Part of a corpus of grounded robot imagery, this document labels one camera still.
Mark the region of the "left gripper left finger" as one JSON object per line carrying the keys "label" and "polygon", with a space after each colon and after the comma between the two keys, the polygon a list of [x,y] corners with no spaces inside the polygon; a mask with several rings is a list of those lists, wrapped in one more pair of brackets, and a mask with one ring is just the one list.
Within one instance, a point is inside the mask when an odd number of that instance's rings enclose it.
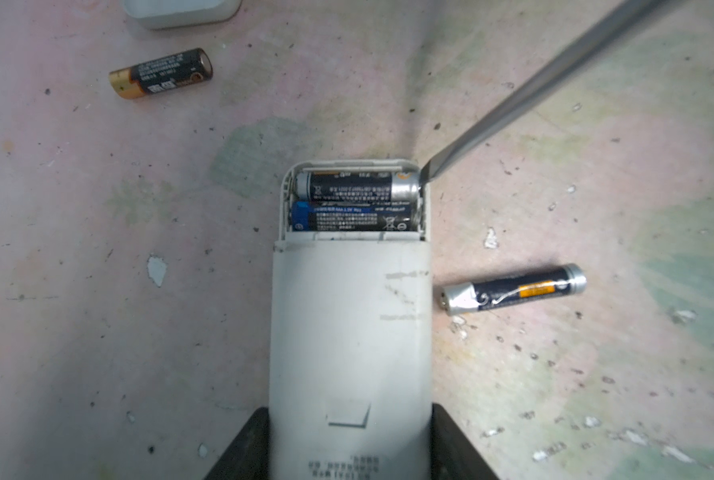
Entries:
{"label": "left gripper left finger", "polygon": [[205,480],[269,478],[269,409],[256,409],[231,441]]}

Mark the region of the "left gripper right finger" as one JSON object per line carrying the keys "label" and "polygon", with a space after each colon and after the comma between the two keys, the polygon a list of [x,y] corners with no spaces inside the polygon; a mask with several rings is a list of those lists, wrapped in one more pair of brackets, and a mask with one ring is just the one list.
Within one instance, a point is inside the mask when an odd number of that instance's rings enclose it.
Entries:
{"label": "left gripper right finger", "polygon": [[448,411],[432,405],[431,478],[434,480],[499,480]]}

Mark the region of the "white remote control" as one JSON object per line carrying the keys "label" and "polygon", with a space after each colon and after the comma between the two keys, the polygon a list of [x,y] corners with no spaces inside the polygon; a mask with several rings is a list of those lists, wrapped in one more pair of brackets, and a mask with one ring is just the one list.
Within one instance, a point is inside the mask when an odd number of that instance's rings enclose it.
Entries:
{"label": "white remote control", "polygon": [[411,231],[293,231],[307,171],[409,171],[404,159],[307,161],[285,175],[273,249],[269,476],[431,477],[430,198]]}

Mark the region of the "orange black handled screwdriver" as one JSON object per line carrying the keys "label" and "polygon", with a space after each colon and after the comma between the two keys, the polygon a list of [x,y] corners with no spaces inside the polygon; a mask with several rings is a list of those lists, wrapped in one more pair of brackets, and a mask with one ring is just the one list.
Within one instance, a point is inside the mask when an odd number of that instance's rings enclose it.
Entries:
{"label": "orange black handled screwdriver", "polygon": [[668,0],[629,0],[620,3],[477,123],[434,155],[421,169],[420,184],[426,186],[441,177],[471,150],[538,106],[574,76],[678,4],[677,1]]}

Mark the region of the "black gold AA battery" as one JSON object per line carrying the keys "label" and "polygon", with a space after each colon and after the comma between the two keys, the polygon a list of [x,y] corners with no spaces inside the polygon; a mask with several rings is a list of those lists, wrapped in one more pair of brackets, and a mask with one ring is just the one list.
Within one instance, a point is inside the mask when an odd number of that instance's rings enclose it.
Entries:
{"label": "black gold AA battery", "polygon": [[112,71],[108,78],[116,94],[132,100],[199,84],[213,74],[207,53],[195,48]]}

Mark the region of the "white battery cover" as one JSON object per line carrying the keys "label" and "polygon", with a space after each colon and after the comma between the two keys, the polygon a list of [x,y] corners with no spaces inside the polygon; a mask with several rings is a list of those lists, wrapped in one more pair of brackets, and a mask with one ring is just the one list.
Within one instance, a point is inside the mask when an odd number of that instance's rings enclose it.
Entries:
{"label": "white battery cover", "polygon": [[150,30],[223,22],[239,10],[241,0],[122,0],[125,13]]}

